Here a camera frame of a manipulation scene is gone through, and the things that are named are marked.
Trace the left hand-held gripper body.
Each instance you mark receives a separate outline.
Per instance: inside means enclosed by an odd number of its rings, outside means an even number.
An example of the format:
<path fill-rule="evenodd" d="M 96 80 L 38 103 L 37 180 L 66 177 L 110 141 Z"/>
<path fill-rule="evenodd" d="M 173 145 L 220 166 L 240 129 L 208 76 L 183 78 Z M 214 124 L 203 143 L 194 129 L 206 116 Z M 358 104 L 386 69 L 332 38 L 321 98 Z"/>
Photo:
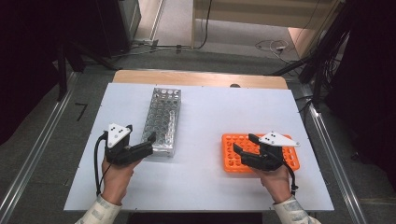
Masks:
<path fill-rule="evenodd" d="M 128 133 L 126 126 L 111 123 L 108 126 L 105 146 L 106 160 L 118 166 L 125 166 L 139 161 L 139 159 L 132 158 L 129 143 L 130 133 Z"/>

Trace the light wooden furniture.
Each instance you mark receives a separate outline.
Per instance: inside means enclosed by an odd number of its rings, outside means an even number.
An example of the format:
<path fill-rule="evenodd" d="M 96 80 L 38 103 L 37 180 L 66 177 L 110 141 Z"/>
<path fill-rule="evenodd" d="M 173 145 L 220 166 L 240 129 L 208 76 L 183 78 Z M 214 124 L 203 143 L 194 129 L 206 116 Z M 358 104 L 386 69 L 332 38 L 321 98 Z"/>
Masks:
<path fill-rule="evenodd" d="M 344 7 L 346 0 L 193 0 L 191 43 L 195 20 L 206 15 L 215 21 L 232 21 L 288 27 L 300 57 L 317 46 Z"/>

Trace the metal test tube rack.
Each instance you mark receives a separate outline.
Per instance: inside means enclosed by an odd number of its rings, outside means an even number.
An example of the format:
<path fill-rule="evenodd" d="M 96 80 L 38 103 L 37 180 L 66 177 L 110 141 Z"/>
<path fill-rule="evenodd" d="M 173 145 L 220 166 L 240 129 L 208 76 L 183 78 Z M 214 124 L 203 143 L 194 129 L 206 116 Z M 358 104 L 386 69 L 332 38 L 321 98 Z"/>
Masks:
<path fill-rule="evenodd" d="M 151 133 L 156 133 L 156 141 L 152 144 L 154 155 L 174 156 L 180 107 L 181 90 L 165 88 L 155 88 L 153 90 L 143 129 L 142 141 L 146 141 Z M 176 113 L 173 144 L 169 144 L 167 141 L 169 111 L 171 110 Z"/>

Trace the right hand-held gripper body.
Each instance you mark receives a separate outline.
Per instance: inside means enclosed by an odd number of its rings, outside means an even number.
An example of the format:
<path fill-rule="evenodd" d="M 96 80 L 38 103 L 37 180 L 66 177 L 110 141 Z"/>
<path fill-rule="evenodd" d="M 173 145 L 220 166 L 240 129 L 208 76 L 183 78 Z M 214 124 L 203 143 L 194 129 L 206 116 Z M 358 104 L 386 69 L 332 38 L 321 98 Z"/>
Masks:
<path fill-rule="evenodd" d="M 282 147 L 298 147 L 300 143 L 276 132 L 269 132 L 259 137 L 261 142 L 258 145 L 260 153 L 246 152 L 247 156 L 241 158 L 241 162 L 248 167 L 269 172 L 285 165 L 290 172 L 293 172 L 283 157 Z"/>

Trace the person's left hand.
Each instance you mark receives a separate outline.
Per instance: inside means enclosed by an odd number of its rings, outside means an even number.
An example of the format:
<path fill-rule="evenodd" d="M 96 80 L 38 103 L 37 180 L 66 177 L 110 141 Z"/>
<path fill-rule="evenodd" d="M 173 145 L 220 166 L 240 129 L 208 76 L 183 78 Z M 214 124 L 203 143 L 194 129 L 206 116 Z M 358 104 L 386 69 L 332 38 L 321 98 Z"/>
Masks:
<path fill-rule="evenodd" d="M 127 193 L 127 187 L 134 174 L 134 168 L 140 161 L 133 162 L 127 166 L 111 165 L 106 158 L 102 162 L 104 174 L 104 190 L 101 193 L 107 202 L 121 206 L 121 201 Z"/>

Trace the orange test tube rack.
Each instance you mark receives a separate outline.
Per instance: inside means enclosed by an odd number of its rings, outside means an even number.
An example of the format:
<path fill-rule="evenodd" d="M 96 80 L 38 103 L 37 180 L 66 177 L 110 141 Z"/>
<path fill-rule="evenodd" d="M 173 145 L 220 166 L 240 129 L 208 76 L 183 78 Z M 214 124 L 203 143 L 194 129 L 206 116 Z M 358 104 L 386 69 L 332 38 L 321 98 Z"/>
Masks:
<path fill-rule="evenodd" d="M 251 170 L 241 162 L 241 157 L 233 151 L 233 144 L 237 144 L 244 152 L 259 154 L 260 147 L 248 140 L 246 133 L 225 133 L 221 137 L 223 154 L 223 169 L 227 173 L 251 173 Z M 300 168 L 295 147 L 282 147 L 283 157 L 293 171 Z"/>

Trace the black metal stand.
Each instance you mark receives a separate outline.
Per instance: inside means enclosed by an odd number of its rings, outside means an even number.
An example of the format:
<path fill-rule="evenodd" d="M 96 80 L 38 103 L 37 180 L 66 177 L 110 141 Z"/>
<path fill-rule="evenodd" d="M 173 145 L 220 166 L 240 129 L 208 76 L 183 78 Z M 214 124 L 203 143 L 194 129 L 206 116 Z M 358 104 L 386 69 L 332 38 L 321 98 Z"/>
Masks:
<path fill-rule="evenodd" d="M 112 63 L 107 62 L 105 59 L 94 53 L 92 50 L 84 47 L 76 41 L 63 40 L 57 45 L 57 62 L 58 62 L 58 77 L 59 77 L 59 94 L 58 102 L 61 102 L 67 93 L 67 80 L 66 80 L 66 63 L 69 63 L 74 71 L 83 72 L 85 64 L 81 58 L 81 54 L 88 56 L 95 62 L 101 64 L 105 68 L 118 71 L 120 67 L 116 67 Z"/>
<path fill-rule="evenodd" d="M 272 73 L 272 76 L 280 77 L 291 70 L 302 67 L 298 79 L 301 84 L 313 83 L 312 93 L 314 106 L 320 102 L 320 92 L 328 65 L 335 57 L 336 51 L 344 43 L 349 33 L 351 14 L 356 0 L 342 0 L 341 9 L 336 15 L 327 32 L 320 40 L 315 41 L 314 49 L 297 62 Z"/>

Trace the person's right hand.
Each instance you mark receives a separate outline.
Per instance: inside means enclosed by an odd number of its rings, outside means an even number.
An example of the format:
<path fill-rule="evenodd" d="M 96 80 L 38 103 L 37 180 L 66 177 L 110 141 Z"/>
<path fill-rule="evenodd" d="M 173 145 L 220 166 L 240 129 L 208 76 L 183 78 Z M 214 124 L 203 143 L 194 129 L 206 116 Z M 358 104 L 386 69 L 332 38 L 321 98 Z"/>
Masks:
<path fill-rule="evenodd" d="M 260 178 L 275 203 L 283 203 L 291 197 L 289 172 L 285 166 L 272 172 L 255 168 L 252 168 L 252 171 Z"/>

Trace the aluminium floor rail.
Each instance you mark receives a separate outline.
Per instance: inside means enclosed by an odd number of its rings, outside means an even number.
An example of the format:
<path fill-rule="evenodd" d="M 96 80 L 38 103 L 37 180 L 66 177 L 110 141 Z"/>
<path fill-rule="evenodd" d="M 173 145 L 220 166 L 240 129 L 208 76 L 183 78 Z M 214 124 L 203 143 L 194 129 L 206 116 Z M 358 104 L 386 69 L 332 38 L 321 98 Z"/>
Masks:
<path fill-rule="evenodd" d="M 353 189 L 345 168 L 336 153 L 332 139 L 330 138 L 321 114 L 315 109 L 313 99 L 311 97 L 307 97 L 306 104 L 353 224 L 368 224 L 355 190 Z"/>
<path fill-rule="evenodd" d="M 7 220 L 11 217 L 36 166 L 38 165 L 42 154 L 46 149 L 53 132 L 57 127 L 62 114 L 64 113 L 64 110 L 75 90 L 80 76 L 80 72 L 72 72 L 67 79 L 66 84 L 69 86 L 68 90 L 66 91 L 63 99 L 60 102 L 57 102 L 53 107 L 44 128 L 35 140 L 35 143 L 17 176 L 14 178 L 10 187 L 8 188 L 5 199 L 0 204 L 0 222 L 7 223 Z"/>

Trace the grey cabinet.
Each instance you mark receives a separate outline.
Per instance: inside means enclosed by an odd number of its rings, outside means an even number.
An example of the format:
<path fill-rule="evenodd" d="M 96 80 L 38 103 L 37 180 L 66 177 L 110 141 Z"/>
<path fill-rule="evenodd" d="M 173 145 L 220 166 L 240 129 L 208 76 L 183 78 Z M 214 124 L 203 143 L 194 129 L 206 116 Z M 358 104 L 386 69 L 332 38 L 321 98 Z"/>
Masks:
<path fill-rule="evenodd" d="M 132 42 L 141 21 L 141 12 L 138 0 L 119 0 L 120 14 L 129 42 Z"/>

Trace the wooden table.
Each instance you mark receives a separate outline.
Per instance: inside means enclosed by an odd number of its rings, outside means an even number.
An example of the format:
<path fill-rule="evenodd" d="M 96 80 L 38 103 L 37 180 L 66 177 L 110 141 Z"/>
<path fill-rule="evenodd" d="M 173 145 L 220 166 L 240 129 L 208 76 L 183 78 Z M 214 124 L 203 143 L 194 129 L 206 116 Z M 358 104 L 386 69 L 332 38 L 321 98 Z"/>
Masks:
<path fill-rule="evenodd" d="M 283 77 L 170 70 L 120 70 L 115 73 L 113 82 L 211 87 L 230 87 L 231 84 L 236 83 L 241 88 L 277 90 L 288 88 Z"/>

